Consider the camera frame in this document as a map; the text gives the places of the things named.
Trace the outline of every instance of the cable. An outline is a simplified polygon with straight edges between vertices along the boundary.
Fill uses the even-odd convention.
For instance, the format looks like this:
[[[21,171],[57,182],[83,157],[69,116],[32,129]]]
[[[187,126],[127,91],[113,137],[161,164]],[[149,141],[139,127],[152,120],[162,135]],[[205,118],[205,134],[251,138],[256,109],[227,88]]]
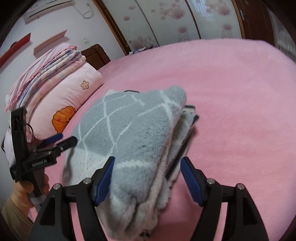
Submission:
[[[75,8],[74,5],[73,5],[73,7],[75,8],[75,10],[76,10],[77,12],[79,12],[79,14],[80,14],[84,19],[91,19],[91,18],[94,16],[94,11],[93,11],[93,9],[91,8],[91,5],[90,5],[89,3],[87,3],[86,5],[89,6],[89,8],[90,8],[91,10],[85,12],[84,14],[82,14],[81,12],[79,12],[78,9]]]
[[[28,127],[30,127],[30,129],[32,130],[32,139],[31,139],[31,144],[32,144],[33,143],[33,140],[34,140],[34,131],[33,131],[33,128],[32,128],[32,126],[30,124],[26,123],[26,125]]]

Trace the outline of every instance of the pink ruffled trim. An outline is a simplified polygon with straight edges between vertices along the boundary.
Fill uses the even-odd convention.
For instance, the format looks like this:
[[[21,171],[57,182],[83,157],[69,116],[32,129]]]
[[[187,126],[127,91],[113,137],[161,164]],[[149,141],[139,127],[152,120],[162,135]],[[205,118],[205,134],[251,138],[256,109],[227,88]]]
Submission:
[[[69,46],[66,49],[73,49],[73,50],[77,50],[77,46]],[[18,97],[22,94],[23,89],[26,87],[27,83],[30,82],[35,76],[36,74],[38,74],[38,72],[40,72],[40,70],[46,66],[50,61],[52,61],[55,57],[57,57],[59,54],[61,54],[62,52],[64,52],[66,49],[64,49],[63,51],[61,51],[60,53],[56,54],[53,58],[51,58],[50,60],[48,60],[43,66],[41,66],[38,70],[36,70],[31,76],[30,78],[27,79],[27,81],[21,86],[21,88],[19,89],[19,91],[16,93],[16,96],[14,97],[13,100],[10,101],[10,103],[6,106],[5,108],[5,113],[17,102]],[[11,89],[9,90],[8,94],[11,94],[14,90],[14,88],[16,87],[18,81],[16,81],[14,83],[14,85],[11,87]]]

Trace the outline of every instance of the hand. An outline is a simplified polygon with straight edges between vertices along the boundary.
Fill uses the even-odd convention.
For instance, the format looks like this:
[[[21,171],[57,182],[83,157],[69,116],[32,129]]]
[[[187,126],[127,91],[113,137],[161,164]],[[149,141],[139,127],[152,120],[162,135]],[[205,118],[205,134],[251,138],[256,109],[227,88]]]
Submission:
[[[49,193],[48,176],[44,174],[44,185],[42,187],[45,195]],[[13,191],[10,199],[15,206],[27,217],[29,215],[30,208],[34,207],[28,197],[28,193],[34,191],[34,186],[29,181],[19,181],[14,184]]]

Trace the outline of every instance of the orange cartoon character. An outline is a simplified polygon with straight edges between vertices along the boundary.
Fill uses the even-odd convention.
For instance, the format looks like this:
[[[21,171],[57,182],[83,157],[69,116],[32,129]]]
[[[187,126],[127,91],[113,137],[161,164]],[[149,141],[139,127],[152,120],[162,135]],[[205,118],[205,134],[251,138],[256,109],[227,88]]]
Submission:
[[[54,114],[52,125],[54,126],[57,133],[63,132],[66,125],[69,123],[74,114],[75,108],[73,106],[67,106]]]

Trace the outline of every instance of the white wardrobe door panel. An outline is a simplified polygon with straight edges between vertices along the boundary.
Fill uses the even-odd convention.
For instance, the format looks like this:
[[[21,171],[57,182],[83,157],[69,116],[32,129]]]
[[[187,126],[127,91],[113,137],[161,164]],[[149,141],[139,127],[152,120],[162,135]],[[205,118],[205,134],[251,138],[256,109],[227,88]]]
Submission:
[[[199,39],[185,0],[137,0],[160,46]]]
[[[135,0],[103,0],[131,50],[158,47],[157,40]]]
[[[242,38],[231,0],[187,0],[202,39]]]

